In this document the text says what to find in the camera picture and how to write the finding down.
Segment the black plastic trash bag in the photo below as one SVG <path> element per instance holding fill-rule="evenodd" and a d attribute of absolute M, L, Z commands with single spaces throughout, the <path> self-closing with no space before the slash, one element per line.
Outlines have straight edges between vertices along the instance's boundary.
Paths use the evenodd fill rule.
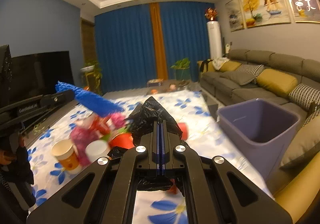
<path fill-rule="evenodd" d="M 132 111 L 130 131 L 134 147 L 118 159 L 111 192 L 129 196 L 137 191 L 167 191 L 176 186 L 185 193 L 188 186 L 182 131 L 167 110 L 150 97 Z"/>

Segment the green potted plant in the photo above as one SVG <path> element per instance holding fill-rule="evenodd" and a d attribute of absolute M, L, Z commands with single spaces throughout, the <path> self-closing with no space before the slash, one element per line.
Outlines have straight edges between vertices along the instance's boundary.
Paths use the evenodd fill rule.
<path fill-rule="evenodd" d="M 176 61 L 171 69 L 174 70 L 175 79 L 180 81 L 190 81 L 191 73 L 190 73 L 190 60 L 188 58 L 183 58 L 181 60 Z"/>

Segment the grey sectional sofa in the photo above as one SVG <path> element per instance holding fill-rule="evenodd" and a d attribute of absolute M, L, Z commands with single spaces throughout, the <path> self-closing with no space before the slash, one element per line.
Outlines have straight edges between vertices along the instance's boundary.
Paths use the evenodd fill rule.
<path fill-rule="evenodd" d="M 296 223 L 319 223 L 319 62 L 262 50 L 232 50 L 216 69 L 198 62 L 201 87 L 224 105 L 261 98 L 299 115 L 297 133 L 267 187 L 296 212 Z"/>

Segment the red paper cup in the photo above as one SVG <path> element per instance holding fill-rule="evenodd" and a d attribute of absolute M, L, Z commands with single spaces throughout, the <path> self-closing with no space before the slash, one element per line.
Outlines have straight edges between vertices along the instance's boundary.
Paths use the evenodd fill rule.
<path fill-rule="evenodd" d="M 182 140 L 187 140 L 189 137 L 189 129 L 186 123 L 178 123 L 179 128 L 182 131 Z M 134 147 L 133 138 L 130 133 L 121 133 L 116 135 L 112 140 L 108 142 L 109 147 L 121 147 L 125 149 L 131 149 Z"/>

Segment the left small painting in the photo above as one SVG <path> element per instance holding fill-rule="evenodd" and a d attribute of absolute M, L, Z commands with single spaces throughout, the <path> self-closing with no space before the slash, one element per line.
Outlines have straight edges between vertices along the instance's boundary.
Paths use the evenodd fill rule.
<path fill-rule="evenodd" d="M 245 28 L 239 0 L 231 0 L 225 4 L 231 32 Z"/>

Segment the red flower decoration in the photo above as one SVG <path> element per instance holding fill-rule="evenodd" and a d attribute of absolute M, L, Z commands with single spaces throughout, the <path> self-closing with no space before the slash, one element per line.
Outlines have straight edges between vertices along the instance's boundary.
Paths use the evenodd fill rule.
<path fill-rule="evenodd" d="M 209 21 L 217 21 L 217 10 L 215 8 L 209 7 L 208 9 L 206 9 L 204 16 Z"/>

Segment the blue curtain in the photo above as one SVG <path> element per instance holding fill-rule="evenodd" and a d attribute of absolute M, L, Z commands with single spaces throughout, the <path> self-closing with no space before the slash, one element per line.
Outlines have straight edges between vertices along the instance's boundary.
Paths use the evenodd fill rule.
<path fill-rule="evenodd" d="M 191 79 L 197 81 L 197 62 L 210 56 L 204 14 L 215 5 L 204 2 L 162 2 L 159 5 L 168 79 L 175 78 L 171 66 L 188 58 Z M 95 44 L 103 74 L 103 92 L 145 87 L 148 80 L 158 79 L 149 4 L 97 15 Z"/>

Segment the white standing air conditioner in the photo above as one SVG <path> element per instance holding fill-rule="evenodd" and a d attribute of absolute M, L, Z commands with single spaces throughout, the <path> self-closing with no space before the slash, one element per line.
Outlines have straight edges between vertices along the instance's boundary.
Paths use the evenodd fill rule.
<path fill-rule="evenodd" d="M 209 50 L 210 58 L 222 57 L 222 39 L 220 24 L 218 21 L 207 22 L 208 38 L 209 38 Z"/>

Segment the white paper cup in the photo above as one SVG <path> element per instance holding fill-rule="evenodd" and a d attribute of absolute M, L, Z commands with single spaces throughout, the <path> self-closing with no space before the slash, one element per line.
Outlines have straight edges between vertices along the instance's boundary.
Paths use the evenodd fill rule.
<path fill-rule="evenodd" d="M 88 160 L 93 163 L 100 157 L 105 157 L 110 152 L 108 143 L 104 140 L 95 140 L 87 145 L 85 153 Z"/>

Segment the far yellow cushion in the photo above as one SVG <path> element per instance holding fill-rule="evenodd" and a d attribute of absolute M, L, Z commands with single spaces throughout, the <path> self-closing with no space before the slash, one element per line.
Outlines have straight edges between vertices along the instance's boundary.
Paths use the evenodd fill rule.
<path fill-rule="evenodd" d="M 229 60 L 229 61 L 225 62 L 225 63 L 222 65 L 222 67 L 219 69 L 219 71 L 220 71 L 220 72 L 235 71 L 235 70 L 237 70 L 241 65 L 242 65 L 242 63 L 240 63 L 240 62 L 236 62 L 236 61 Z"/>

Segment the houndstooth patterned cushion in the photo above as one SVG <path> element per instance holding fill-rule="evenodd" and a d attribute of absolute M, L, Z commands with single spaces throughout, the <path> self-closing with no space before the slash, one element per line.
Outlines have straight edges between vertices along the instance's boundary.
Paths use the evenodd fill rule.
<path fill-rule="evenodd" d="M 264 69 L 265 69 L 264 65 L 242 64 L 236 69 L 236 71 L 254 75 L 253 84 L 256 85 L 257 77 L 263 72 Z"/>

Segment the pink plastic bag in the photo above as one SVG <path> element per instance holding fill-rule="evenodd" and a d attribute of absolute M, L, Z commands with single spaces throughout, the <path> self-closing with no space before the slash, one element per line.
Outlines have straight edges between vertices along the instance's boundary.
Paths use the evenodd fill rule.
<path fill-rule="evenodd" d="M 91 164 L 85 153 L 88 144 L 99 139 L 108 143 L 116 135 L 125 132 L 125 127 L 126 117 L 119 112 L 106 117 L 92 113 L 85 119 L 76 120 L 75 128 L 69 137 L 77 149 L 80 164 L 82 166 Z"/>

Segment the orange curtain strip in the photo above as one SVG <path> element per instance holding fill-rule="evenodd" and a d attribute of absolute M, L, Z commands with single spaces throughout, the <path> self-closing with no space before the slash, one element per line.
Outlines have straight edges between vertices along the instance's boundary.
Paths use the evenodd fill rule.
<path fill-rule="evenodd" d="M 168 80 L 169 76 L 167 69 L 167 59 L 165 55 L 165 46 L 159 3 L 150 3 L 149 10 L 152 25 L 153 46 L 155 50 L 157 78 Z"/>

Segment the black television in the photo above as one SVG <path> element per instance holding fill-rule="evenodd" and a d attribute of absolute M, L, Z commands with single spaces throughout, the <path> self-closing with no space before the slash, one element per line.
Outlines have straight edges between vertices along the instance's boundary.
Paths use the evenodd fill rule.
<path fill-rule="evenodd" d="M 1 107 L 39 95 L 54 94 L 59 82 L 74 84 L 68 51 L 12 57 L 1 46 Z"/>

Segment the floral white blue tablecloth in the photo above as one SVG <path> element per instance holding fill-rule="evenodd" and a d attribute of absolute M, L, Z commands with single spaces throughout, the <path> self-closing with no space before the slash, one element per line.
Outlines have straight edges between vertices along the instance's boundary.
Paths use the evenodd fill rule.
<path fill-rule="evenodd" d="M 271 223 L 274 201 L 225 158 L 214 140 L 184 144 L 153 121 L 119 159 L 97 159 L 28 217 L 28 223 L 131 223 L 144 178 L 181 185 L 189 223 Z"/>

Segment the plant on yellow stand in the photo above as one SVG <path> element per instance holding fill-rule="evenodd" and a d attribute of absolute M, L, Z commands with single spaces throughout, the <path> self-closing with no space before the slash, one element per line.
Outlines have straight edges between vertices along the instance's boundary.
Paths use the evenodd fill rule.
<path fill-rule="evenodd" d="M 90 60 L 80 69 L 82 87 L 84 90 L 102 95 L 101 79 L 103 77 L 100 64 L 97 60 Z"/>

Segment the grey cushion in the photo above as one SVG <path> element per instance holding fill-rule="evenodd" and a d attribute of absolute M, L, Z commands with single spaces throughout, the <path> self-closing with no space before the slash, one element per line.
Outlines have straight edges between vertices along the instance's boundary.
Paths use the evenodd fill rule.
<path fill-rule="evenodd" d="M 224 72 L 220 75 L 220 77 L 231 80 L 232 82 L 235 82 L 240 86 L 250 84 L 255 79 L 255 75 L 253 74 L 238 71 Z"/>

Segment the yellow cushion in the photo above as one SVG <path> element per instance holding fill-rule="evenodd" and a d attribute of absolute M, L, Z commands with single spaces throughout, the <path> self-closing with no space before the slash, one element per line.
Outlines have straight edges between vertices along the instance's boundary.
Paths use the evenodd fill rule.
<path fill-rule="evenodd" d="M 290 74 L 267 68 L 257 77 L 257 84 L 281 98 L 287 98 L 298 85 L 298 80 Z"/>
<path fill-rule="evenodd" d="M 240 63 L 240 62 L 236 62 L 236 61 L 229 60 L 229 61 L 225 62 L 225 63 L 222 65 L 222 67 L 219 69 L 219 71 L 220 71 L 220 72 L 235 71 L 235 70 L 237 70 L 241 65 L 242 65 L 242 63 Z"/>

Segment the orange printed paper cup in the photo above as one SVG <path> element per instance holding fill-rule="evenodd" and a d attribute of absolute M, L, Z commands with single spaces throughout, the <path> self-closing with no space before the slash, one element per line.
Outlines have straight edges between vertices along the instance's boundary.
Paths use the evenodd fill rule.
<path fill-rule="evenodd" d="M 58 141 L 53 145 L 51 153 L 70 174 L 75 175 L 81 171 L 82 167 L 71 140 Z"/>

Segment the centre sailboat painting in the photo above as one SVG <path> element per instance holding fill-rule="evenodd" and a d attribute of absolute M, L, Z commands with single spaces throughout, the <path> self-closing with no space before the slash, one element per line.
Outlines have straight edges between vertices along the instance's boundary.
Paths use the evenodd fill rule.
<path fill-rule="evenodd" d="M 241 0 L 241 7 L 248 28 L 291 22 L 285 0 Z"/>

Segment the purple plastic trash bin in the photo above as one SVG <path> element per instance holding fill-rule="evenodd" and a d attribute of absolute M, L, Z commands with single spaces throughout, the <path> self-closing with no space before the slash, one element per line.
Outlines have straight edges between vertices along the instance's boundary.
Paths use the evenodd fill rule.
<path fill-rule="evenodd" d="M 217 110 L 226 136 L 267 180 L 280 165 L 297 133 L 300 116 L 264 99 L 252 99 Z"/>

